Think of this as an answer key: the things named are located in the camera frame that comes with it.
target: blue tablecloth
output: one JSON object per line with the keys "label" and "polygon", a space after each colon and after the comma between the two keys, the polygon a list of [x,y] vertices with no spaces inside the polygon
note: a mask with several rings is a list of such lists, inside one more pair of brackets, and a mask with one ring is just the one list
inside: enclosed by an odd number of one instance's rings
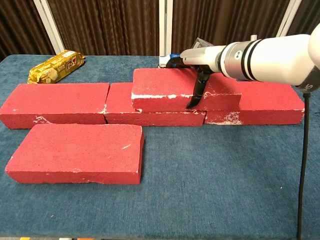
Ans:
{"label": "blue tablecloth", "polygon": [[[2,61],[0,104],[48,58],[11,55]],[[152,56],[88,56],[58,84],[131,82],[135,68],[157,64]],[[303,236],[318,240],[320,90],[310,101]],[[302,124],[144,132],[140,185],[35,185],[4,173],[28,130],[0,123],[0,236],[295,239]]]}

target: black cable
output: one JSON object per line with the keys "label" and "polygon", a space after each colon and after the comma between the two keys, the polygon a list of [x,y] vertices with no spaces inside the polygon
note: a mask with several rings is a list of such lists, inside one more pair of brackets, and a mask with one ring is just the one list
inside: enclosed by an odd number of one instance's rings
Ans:
{"label": "black cable", "polygon": [[308,152],[308,133],[309,133],[309,98],[310,93],[304,93],[304,131],[303,131],[303,150],[302,150],[302,163],[300,173],[300,184],[299,184],[299,197],[298,197],[298,225],[297,225],[297,240],[301,240],[302,230],[302,202],[303,202],[303,191],[305,182],[305,172],[307,164],[307,152]]}

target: red brick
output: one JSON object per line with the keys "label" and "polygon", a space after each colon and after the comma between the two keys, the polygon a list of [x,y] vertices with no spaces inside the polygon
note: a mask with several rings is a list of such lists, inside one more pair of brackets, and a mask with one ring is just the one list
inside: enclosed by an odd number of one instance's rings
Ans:
{"label": "red brick", "polygon": [[0,108],[10,129],[35,124],[105,124],[108,83],[19,84]]}
{"label": "red brick", "polygon": [[[191,68],[140,68],[133,73],[131,99],[144,112],[184,112],[193,95],[196,72]],[[236,81],[220,73],[209,78],[204,95],[194,110],[232,110],[241,93]]]}
{"label": "red brick", "polygon": [[132,106],[131,82],[112,83],[106,99],[105,118],[109,124],[141,126],[201,126],[204,111],[141,112]]}
{"label": "red brick", "polygon": [[38,124],[5,171],[25,184],[139,184],[143,144],[137,125]]}
{"label": "red brick", "polygon": [[286,84],[238,82],[242,92],[239,107],[229,111],[208,111],[206,124],[219,125],[289,125],[299,124],[304,103]]}

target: gold snack package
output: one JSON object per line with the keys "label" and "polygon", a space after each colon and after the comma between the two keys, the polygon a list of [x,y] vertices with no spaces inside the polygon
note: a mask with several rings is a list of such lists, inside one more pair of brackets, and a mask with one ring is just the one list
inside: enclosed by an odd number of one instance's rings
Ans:
{"label": "gold snack package", "polygon": [[76,51],[64,50],[33,67],[28,84],[55,84],[85,63],[85,56]]}

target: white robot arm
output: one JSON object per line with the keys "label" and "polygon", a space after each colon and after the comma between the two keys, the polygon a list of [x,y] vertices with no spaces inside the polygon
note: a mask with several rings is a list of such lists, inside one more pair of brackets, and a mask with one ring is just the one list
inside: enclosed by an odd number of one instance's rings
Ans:
{"label": "white robot arm", "polygon": [[195,66],[198,77],[193,99],[187,108],[200,101],[210,74],[228,78],[274,82],[297,86],[303,93],[320,87],[320,24],[311,35],[300,34],[255,41],[233,42],[183,51],[172,58],[167,68]]}

